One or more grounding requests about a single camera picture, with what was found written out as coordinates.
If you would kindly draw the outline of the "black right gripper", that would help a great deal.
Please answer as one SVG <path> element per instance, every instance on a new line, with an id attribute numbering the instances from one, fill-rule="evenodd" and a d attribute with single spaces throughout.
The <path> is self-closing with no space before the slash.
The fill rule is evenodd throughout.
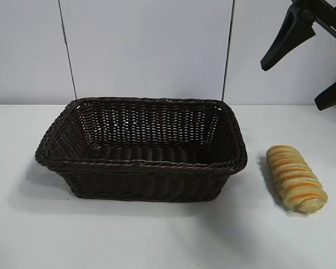
<path id="1" fill-rule="evenodd" d="M 315 22 L 336 39 L 336 6 L 321 0 L 294 1 L 287 10 L 274 42 L 260 61 L 261 68 L 271 69 L 290 51 L 315 36 L 312 28 Z M 320 111 L 335 106 L 336 82 L 314 101 Z"/>

